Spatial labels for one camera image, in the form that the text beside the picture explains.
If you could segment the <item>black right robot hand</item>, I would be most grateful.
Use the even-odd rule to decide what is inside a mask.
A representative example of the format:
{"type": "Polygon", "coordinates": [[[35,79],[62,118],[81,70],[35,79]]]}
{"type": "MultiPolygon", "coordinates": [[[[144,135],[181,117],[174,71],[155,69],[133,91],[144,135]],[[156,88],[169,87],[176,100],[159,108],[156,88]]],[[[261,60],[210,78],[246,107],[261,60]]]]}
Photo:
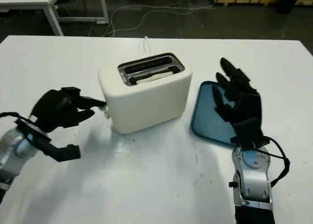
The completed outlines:
{"type": "Polygon", "coordinates": [[[261,97],[250,85],[250,79],[244,72],[222,57],[220,65],[225,75],[216,73],[220,88],[212,87],[215,101],[215,111],[225,121],[232,125],[254,124],[257,128],[262,124],[261,97]]]}

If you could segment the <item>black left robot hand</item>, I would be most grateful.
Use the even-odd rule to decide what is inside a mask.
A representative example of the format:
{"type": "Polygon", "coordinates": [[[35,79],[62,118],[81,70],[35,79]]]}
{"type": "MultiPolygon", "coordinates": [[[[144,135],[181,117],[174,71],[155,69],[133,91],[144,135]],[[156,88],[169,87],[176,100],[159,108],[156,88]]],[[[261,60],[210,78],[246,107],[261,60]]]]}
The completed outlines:
{"type": "Polygon", "coordinates": [[[35,125],[45,133],[58,127],[78,126],[94,115],[93,107],[104,107],[106,102],[80,95],[76,87],[49,90],[35,104],[31,116],[36,117],[35,125]]]}

